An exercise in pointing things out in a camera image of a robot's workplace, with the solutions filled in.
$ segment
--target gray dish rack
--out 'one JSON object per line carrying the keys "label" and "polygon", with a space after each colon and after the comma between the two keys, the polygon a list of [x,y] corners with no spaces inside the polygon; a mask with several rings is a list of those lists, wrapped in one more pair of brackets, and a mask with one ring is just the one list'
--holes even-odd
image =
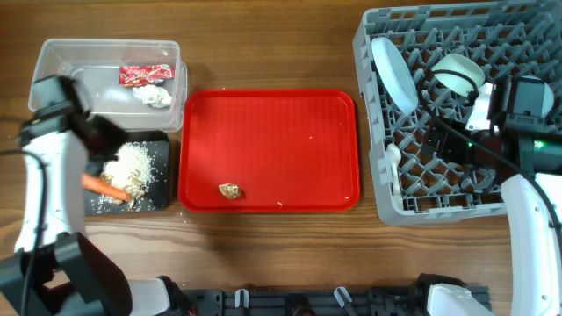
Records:
{"label": "gray dish rack", "polygon": [[[402,53],[417,83],[424,69],[446,54],[457,53],[481,66],[486,81],[505,75],[534,75],[549,83],[555,105],[549,114],[552,133],[562,129],[562,3],[560,1],[500,1],[370,9],[353,39],[359,90],[367,106],[371,134],[372,180],[379,217],[390,225],[450,222],[505,214],[499,186],[484,195],[494,179],[479,170],[461,181],[465,169],[418,154],[430,116],[421,107],[404,115],[392,102],[378,77],[371,41],[386,37]],[[472,108],[464,98],[438,84],[423,84],[424,96],[448,119],[466,122]],[[404,210],[392,196],[392,174],[386,145],[402,153],[399,165]]]}

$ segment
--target red wrapper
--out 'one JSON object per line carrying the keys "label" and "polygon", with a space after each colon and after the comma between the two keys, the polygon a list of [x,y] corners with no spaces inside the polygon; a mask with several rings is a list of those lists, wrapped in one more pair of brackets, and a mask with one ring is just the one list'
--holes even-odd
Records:
{"label": "red wrapper", "polygon": [[140,87],[170,79],[176,75],[168,64],[154,66],[123,66],[119,68],[119,84],[124,87]]}

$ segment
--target black cutting board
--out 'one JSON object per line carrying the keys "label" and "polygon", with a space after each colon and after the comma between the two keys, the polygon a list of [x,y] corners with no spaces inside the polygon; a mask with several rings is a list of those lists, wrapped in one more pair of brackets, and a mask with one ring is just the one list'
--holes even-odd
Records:
{"label": "black cutting board", "polygon": [[[145,142],[148,155],[154,156],[152,175],[155,180],[148,186],[147,193],[137,198],[131,212],[162,211],[169,204],[169,139],[160,131],[129,133],[127,143]],[[86,215],[124,214],[127,202],[115,205],[111,202],[100,202],[99,194],[84,191],[84,210]]]}

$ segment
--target orange carrot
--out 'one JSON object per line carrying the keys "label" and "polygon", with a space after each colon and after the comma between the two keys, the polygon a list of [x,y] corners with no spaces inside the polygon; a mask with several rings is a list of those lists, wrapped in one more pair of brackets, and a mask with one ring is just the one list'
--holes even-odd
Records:
{"label": "orange carrot", "polygon": [[131,196],[125,191],[112,187],[111,185],[105,183],[102,179],[88,174],[82,174],[82,185],[86,190],[104,194],[112,198],[118,198],[122,201],[127,201],[131,198]]}

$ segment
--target clear plastic container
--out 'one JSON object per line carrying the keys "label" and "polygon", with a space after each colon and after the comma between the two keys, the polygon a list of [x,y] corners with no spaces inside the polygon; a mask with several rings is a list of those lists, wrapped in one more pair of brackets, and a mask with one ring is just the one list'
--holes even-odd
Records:
{"label": "clear plastic container", "polygon": [[[169,107],[154,108],[133,96],[133,88],[119,85],[120,66],[167,63],[176,68],[173,79],[159,83],[172,96]],[[187,67],[179,45],[168,40],[136,39],[49,39],[43,44],[33,81],[48,75],[76,79],[78,89],[92,114],[102,115],[126,130],[182,128],[187,99]],[[29,109],[40,107],[33,93]]]}

